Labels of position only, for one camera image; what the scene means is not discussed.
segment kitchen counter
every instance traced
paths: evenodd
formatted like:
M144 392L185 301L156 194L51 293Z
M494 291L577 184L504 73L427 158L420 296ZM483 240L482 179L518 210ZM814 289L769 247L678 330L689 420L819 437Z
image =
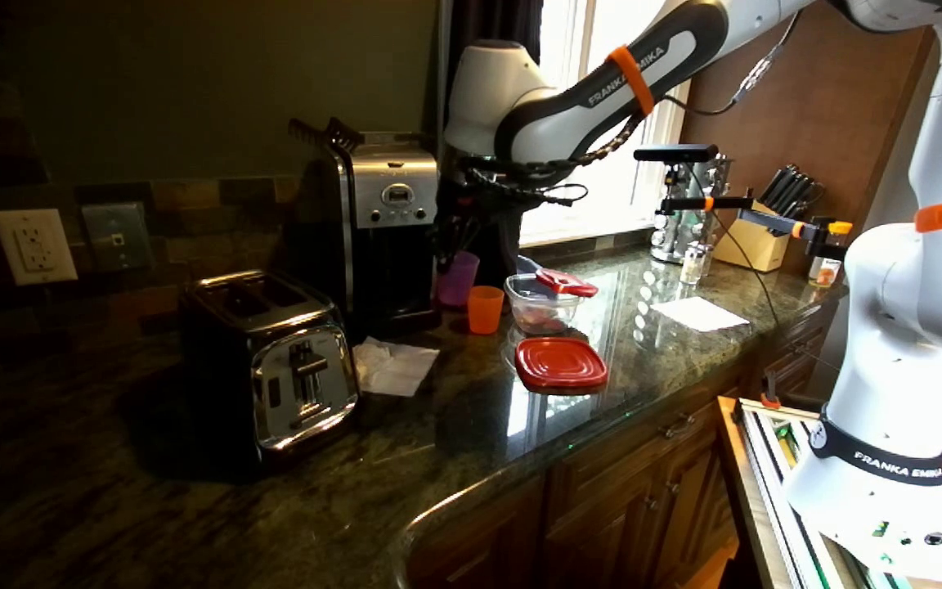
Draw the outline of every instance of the kitchen counter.
M525 392L509 325L469 338L445 315L409 341L441 349L420 397L364 397L342 436L246 483L196 451L170 334L0 374L0 586L396 586L414 519L735 371L825 296L712 264L701 296L748 325L704 334L650 306L697 289L640 253L566 270L600 284L577 328L609 363L601 392Z

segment black appliance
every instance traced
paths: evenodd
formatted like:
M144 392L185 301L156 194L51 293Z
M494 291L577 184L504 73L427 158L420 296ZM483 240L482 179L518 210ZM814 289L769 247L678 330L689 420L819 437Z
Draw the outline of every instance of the black appliance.
M434 196L439 162L414 134L361 134L339 121L318 143L283 216L275 264L319 289L342 311L350 341L439 325Z

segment electrical cord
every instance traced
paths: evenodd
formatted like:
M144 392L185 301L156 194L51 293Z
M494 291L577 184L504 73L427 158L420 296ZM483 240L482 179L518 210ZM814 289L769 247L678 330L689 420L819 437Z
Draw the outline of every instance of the electrical cord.
M722 108L689 108L686 100L664 96L664 100L692 111L692 113L705 113L705 118L720 118L727 111L731 111L769 73L769 66L785 51L785 45L791 43L794 29L798 29L801 10L787 21L785 33L769 45L769 51L740 78L735 91L728 96L728 100Z

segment cabinet handle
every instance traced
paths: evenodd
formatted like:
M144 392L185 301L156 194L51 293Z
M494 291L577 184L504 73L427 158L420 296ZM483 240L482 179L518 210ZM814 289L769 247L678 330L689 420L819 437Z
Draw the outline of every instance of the cabinet handle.
M686 420L680 420L680 422L666 425L666 428L664 428L664 437L673 437L680 428L686 428L686 425L692 425L692 422L697 422L697 416L686 416Z

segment wall outlet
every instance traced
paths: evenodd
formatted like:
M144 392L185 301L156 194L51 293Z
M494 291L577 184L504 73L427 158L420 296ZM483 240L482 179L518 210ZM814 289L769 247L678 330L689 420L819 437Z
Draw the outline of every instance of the wall outlet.
M0 242L15 284L78 280L60 210L0 210Z
M93 202L83 206L83 218L97 270L134 270L155 264L144 202Z

